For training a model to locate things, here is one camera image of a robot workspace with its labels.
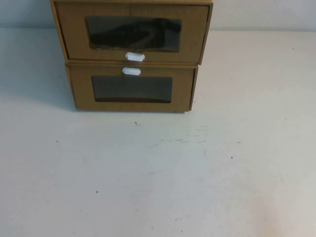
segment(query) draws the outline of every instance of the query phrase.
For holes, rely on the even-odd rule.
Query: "cardboard drawer box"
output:
[[[68,62],[201,64],[212,0],[51,1]]]
[[[76,106],[93,111],[186,112],[197,66],[66,65]]]

